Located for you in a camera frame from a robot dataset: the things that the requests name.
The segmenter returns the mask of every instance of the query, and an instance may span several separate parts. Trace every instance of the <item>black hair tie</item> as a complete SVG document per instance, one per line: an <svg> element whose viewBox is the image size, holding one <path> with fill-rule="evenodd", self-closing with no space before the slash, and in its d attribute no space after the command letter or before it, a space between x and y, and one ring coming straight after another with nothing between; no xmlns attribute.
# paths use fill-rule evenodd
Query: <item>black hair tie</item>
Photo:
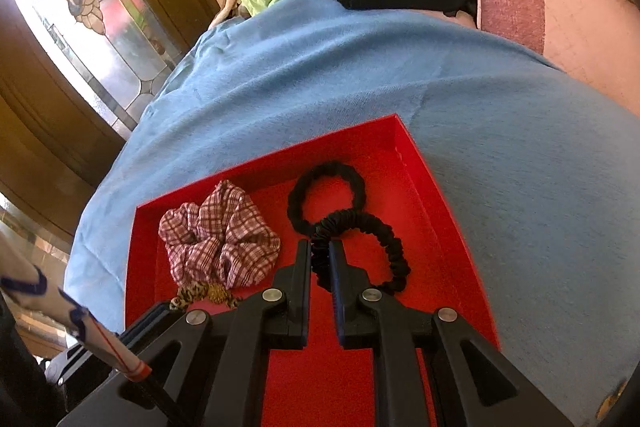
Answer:
<svg viewBox="0 0 640 427"><path fill-rule="evenodd" d="M361 232L375 235L388 256L393 279L375 285L373 288L388 295L404 290L406 277L411 273L411 268L404 258L402 241L394 235L391 227L378 217L353 208L336 210L316 225L316 233L311 238L311 270L318 276L318 285L331 291L329 242L332 237L338 237L351 229L359 229Z"/></svg>
<svg viewBox="0 0 640 427"><path fill-rule="evenodd" d="M340 178L348 182L353 193L352 209L362 210L367 200L367 195L364 191L364 179L350 165L332 160L312 168L309 172L300 176L289 194L289 203L287 205L287 217L289 217L291 226L296 232L306 235L306 237L314 235L316 225L312 225L302 216L302 203L305 201L309 187L322 176L340 176Z"/></svg>

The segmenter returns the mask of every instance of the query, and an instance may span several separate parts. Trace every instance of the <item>red box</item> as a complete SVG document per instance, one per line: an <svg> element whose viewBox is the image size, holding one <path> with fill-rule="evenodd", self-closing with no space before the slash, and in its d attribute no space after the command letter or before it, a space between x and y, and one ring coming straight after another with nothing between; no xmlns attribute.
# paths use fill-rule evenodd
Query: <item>red box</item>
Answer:
<svg viewBox="0 0 640 427"><path fill-rule="evenodd" d="M158 237L158 224L165 211L185 201L200 204L220 180L229 179L251 195L268 225L282 239L276 268L285 266L293 263L297 242L302 238L287 219L287 196L301 174L328 160L355 167L366 183L365 210L390 225L402 240L412 272L406 289L397 298L424 311L455 308L498 347L489 305L462 235L397 115L271 153L139 206L127 267L126 325L156 301L175 296L177 287ZM332 210L349 206L348 184L339 178L323 178L309 190L303 212L314 222ZM373 283L390 279L385 252L374 237L352 231L341 240L348 262L367 269ZM338 345L331 295L315 284L315 276L312 278L308 346L302 351L272 351L262 425L373 425L370 352L344 351ZM250 295L269 284L270 280L265 280L234 293ZM220 311L210 303L198 307Z"/></svg>

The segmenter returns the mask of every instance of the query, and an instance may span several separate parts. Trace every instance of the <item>blue blanket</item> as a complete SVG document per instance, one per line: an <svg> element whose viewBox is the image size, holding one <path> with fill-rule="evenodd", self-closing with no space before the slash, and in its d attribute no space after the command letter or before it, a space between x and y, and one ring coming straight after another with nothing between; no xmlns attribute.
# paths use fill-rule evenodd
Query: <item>blue blanket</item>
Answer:
<svg viewBox="0 0 640 427"><path fill-rule="evenodd" d="M513 42L282 0L205 33L87 205L65 288L123 328L135 207L396 112L478 266L503 351L580 425L640 359L640 121Z"/></svg>

